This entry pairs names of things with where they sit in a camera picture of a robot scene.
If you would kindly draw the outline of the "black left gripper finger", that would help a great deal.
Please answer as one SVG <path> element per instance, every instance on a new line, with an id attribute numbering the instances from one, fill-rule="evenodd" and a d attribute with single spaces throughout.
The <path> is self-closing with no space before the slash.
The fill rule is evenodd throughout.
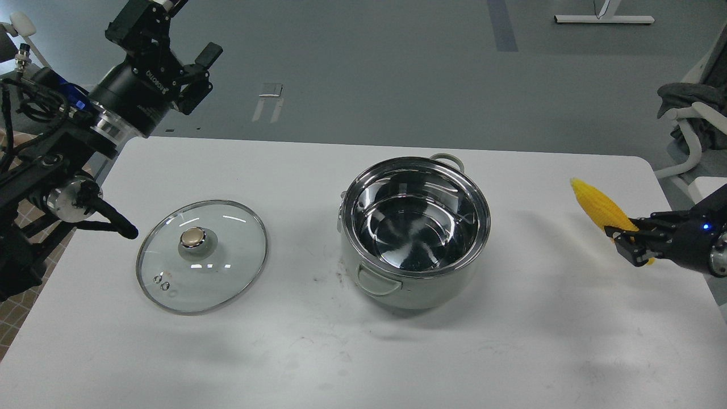
<path id="1" fill-rule="evenodd" d="M 106 39 L 120 46 L 132 67 L 153 73 L 179 73 L 182 64 L 170 46 L 172 18 L 187 1 L 129 1 L 109 23 Z"/>
<path id="2" fill-rule="evenodd" d="M 210 42 L 191 64 L 184 65 L 181 74 L 172 81 L 171 102 L 175 110 L 190 115 L 212 91 L 210 67 L 223 53 L 223 48 Z"/>

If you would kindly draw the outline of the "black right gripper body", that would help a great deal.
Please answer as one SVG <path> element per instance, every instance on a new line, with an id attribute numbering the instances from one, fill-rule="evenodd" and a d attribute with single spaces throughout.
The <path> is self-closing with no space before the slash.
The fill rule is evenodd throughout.
<path id="1" fill-rule="evenodd" d="M 655 212 L 665 233 L 663 257 L 692 271 L 725 274 L 725 211 Z"/>

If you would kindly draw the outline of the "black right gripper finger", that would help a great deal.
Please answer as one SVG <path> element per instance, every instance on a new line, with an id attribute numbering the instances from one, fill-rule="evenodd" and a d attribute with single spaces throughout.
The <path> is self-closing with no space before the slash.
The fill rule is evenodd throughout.
<path id="1" fill-rule="evenodd" d="M 632 243 L 641 240 L 665 242 L 665 233 L 656 231 L 657 219 L 652 217 L 629 218 L 623 212 L 605 212 L 603 214 L 603 232 L 611 240 L 617 235 L 626 235 Z"/>
<path id="2" fill-rule="evenodd" d="M 624 259 L 641 267 L 664 256 L 665 235 L 615 235 L 615 244 Z"/>

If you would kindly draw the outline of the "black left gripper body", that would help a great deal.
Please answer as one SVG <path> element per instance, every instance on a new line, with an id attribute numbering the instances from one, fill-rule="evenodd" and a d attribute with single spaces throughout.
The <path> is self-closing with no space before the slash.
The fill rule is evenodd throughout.
<path id="1" fill-rule="evenodd" d="M 148 137 L 173 109 L 180 91 L 173 82 L 181 72 L 179 62 L 147 65 L 125 60 L 109 70 L 89 98 Z"/>

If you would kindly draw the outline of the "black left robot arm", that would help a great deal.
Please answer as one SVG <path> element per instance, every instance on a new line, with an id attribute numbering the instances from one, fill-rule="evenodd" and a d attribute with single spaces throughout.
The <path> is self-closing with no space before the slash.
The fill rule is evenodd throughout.
<path id="1" fill-rule="evenodd" d="M 46 259 L 75 228 L 138 236 L 84 166 L 94 155 L 114 160 L 128 140 L 149 137 L 170 110 L 190 114 L 212 90 L 221 46 L 207 44 L 187 65 L 170 46 L 172 18 L 184 5 L 127 2 L 106 29 L 126 57 L 91 91 L 51 68 L 26 15 L 2 25 L 23 38 L 13 50 L 15 74 L 2 78 L 3 301 L 41 285 Z"/>

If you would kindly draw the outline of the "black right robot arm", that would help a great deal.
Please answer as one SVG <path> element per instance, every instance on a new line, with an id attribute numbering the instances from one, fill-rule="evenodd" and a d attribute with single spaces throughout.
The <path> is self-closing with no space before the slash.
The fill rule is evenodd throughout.
<path id="1" fill-rule="evenodd" d="M 726 275 L 726 186 L 709 194 L 691 209 L 652 212 L 631 219 L 635 230 L 605 226 L 618 253 L 633 266 L 665 259 L 717 278 Z"/>

